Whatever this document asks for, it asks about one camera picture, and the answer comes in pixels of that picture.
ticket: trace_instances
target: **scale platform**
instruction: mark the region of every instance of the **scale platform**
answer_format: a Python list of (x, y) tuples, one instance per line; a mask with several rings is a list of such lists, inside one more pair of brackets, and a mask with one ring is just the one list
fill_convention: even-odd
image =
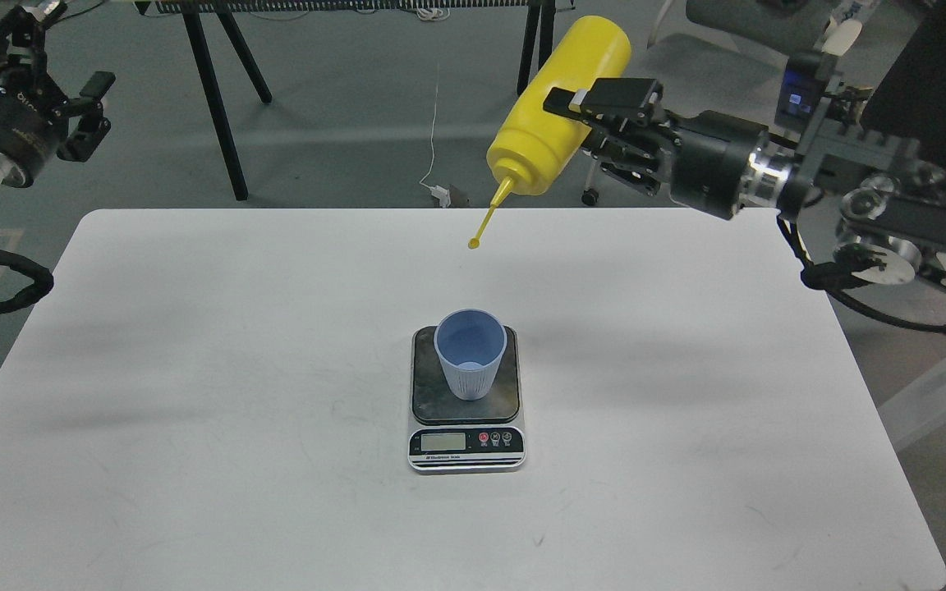
[(487, 396), (464, 401), (451, 393), (433, 348), (435, 326), (414, 333), (408, 463), (420, 472), (500, 472), (525, 460), (525, 420), (517, 336), (507, 344)]

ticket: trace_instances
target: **black metal leg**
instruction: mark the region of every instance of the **black metal leg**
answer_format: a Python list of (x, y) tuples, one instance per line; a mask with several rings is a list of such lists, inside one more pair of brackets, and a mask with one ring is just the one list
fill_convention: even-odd
[(528, 87), (528, 78), (532, 72), (532, 53), (535, 52), (535, 32), (540, 19), (540, 5), (528, 4), (528, 20), (525, 22), (525, 47), (521, 52), (521, 74), (517, 75), (517, 93), (523, 93)]
[(232, 191), (236, 194), (236, 201), (246, 201), (247, 182), (243, 178), (240, 157), (236, 154), (236, 142), (232, 141), (232, 130), (228, 126), (225, 103), (221, 100), (221, 89), (218, 88), (218, 78), (214, 75), (214, 64), (210, 61), (210, 50), (207, 49), (200, 15), (185, 12), (181, 18), (185, 20), (188, 41), (192, 44), (192, 56), (195, 56), (195, 67), (200, 71), (203, 94), (206, 94), (207, 106), (210, 107), (210, 119), (214, 120), (214, 131), (218, 132), (218, 144), (221, 145), (221, 154), (225, 157), (225, 168), (228, 169), (228, 178), (232, 181)]
[(250, 55), (250, 48), (247, 46), (247, 40), (240, 33), (240, 26), (236, 24), (236, 17), (232, 12), (218, 12), (218, 19), (221, 19), (221, 26), (225, 27), (225, 34), (228, 34), (228, 40), (232, 41), (232, 47), (236, 49), (236, 54), (240, 56), (243, 67), (247, 70), (250, 81), (255, 84), (255, 90), (258, 90), (258, 96), (265, 104), (273, 101), (273, 93), (270, 93), (269, 87), (262, 77), (262, 71), (255, 63), (255, 57)]
[(545, 0), (542, 3), (542, 24), (540, 27), (540, 68), (553, 53), (553, 19), (557, 15), (557, 0)]

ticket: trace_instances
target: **chair wheel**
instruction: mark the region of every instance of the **chair wheel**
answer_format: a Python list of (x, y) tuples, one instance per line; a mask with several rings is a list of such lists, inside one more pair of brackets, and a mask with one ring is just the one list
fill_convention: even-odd
[(600, 200), (601, 195), (598, 194), (597, 190), (585, 190), (582, 191), (582, 203), (590, 207), (597, 205), (597, 202)]

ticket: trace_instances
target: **cup rim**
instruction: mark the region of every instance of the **cup rim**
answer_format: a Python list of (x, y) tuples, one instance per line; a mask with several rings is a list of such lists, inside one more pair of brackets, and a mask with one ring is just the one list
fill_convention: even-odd
[(484, 364), (484, 367), (489, 367), (491, 365), (498, 363), (503, 358), (503, 355), (506, 355), (506, 348), (507, 346), (510, 345), (510, 336), (509, 334), (506, 334), (506, 325), (503, 324), (503, 321), (500, 321), (500, 319), (496, 318), (495, 314), (491, 314), (489, 313), (489, 311), (481, 310), (480, 308), (462, 308), (461, 310), (455, 310), (453, 311), (453, 313), (450, 313), (446, 315), (446, 317), (443, 317), (442, 321), (437, 323), (436, 328), (433, 329), (433, 349), (436, 350), (436, 356), (437, 356), (437, 359), (440, 360), (440, 362), (447, 363), (449, 366), (451, 366), (452, 368), (458, 371), (461, 371), (462, 373), (475, 373), (475, 371), (483, 371), (484, 367), (480, 367), (477, 369), (468, 369), (468, 368), (458, 367), (454, 363), (451, 363), (450, 360), (444, 359), (443, 355), (440, 355), (440, 345), (439, 345), (439, 342), (437, 341), (437, 336), (439, 335), (440, 326), (443, 326), (443, 323), (447, 322), (448, 319), (453, 317), (453, 315), (462, 314), (462, 313), (480, 313), (480, 314), (487, 315), (488, 318), (491, 318), (493, 321), (495, 321), (496, 324), (498, 324), (499, 328), (503, 330), (503, 350), (501, 350), (498, 353), (498, 355), (495, 356), (494, 359), (491, 359), (491, 362)]

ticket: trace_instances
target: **screen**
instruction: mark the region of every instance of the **screen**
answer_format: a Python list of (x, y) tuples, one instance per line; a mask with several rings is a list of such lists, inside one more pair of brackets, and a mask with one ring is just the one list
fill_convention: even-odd
[(421, 435), (423, 451), (459, 451), (466, 449), (465, 433), (424, 433)]

